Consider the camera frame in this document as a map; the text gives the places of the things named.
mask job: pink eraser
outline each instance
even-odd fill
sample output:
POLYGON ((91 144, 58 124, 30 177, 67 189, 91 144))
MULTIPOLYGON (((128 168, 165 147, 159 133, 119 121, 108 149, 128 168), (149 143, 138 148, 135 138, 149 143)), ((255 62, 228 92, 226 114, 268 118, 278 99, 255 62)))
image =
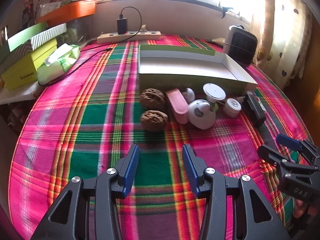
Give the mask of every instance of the pink eraser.
POLYGON ((174 117, 178 123, 186 124, 188 122, 188 103, 179 89, 175 88, 166 92, 170 101, 174 117))

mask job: human hand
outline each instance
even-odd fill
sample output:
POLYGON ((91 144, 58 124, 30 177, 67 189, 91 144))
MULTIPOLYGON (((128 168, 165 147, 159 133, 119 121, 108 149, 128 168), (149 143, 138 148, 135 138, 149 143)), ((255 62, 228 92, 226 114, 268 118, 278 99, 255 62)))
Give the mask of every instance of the human hand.
MULTIPOLYGON (((303 213, 308 208, 308 204, 304 203, 302 200, 294 199, 294 209, 293 216, 295 218, 299 218, 303 215, 303 213)), ((318 213, 318 208, 316 206, 310 206, 308 209, 308 214, 311 216, 315 216, 318 213)))

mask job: blue gripper pad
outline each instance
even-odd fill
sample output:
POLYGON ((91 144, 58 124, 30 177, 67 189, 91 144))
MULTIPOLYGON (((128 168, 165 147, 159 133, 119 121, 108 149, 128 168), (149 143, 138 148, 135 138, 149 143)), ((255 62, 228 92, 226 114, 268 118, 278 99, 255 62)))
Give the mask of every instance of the blue gripper pad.
POLYGON ((287 148, 293 150, 294 152, 301 151, 302 147, 299 141, 292 139, 286 135, 283 135, 279 133, 276 137, 276 142, 278 144, 281 144, 283 146, 286 146, 287 148))
POLYGON ((204 184, 204 169, 207 167, 203 159, 196 157, 190 144, 182 147, 182 160, 186 170, 190 189, 196 197, 200 196, 201 185, 204 184))
POLYGON ((122 190, 122 197, 125 198, 133 185, 134 176, 139 163, 139 147, 132 144, 126 157, 117 161, 115 168, 119 171, 117 187, 122 190))

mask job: green box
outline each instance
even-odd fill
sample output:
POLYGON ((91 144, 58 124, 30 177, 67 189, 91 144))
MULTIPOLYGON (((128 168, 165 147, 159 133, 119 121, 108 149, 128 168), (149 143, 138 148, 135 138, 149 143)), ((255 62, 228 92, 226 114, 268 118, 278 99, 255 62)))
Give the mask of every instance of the green box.
POLYGON ((12 52, 22 43, 25 43, 27 40, 37 35, 38 33, 45 31, 46 28, 47 24, 45 22, 38 23, 10 37, 6 41, 6 43, 4 43, 2 47, 0 47, 0 62, 2 62, 10 52, 12 52))
POLYGON ((57 40, 53 38, 9 67, 1 75, 7 90, 11 91, 37 80, 37 69, 56 49, 57 40))

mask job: orange shelf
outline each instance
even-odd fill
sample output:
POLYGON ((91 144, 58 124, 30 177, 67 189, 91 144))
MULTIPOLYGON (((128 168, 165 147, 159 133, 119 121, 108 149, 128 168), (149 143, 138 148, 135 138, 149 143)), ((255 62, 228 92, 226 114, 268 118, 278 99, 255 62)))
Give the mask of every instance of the orange shelf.
POLYGON ((50 13, 38 18, 37 23, 47 22, 49 27, 66 23, 68 21, 80 18, 83 16, 95 14, 96 2, 95 1, 77 1, 64 5, 50 13))

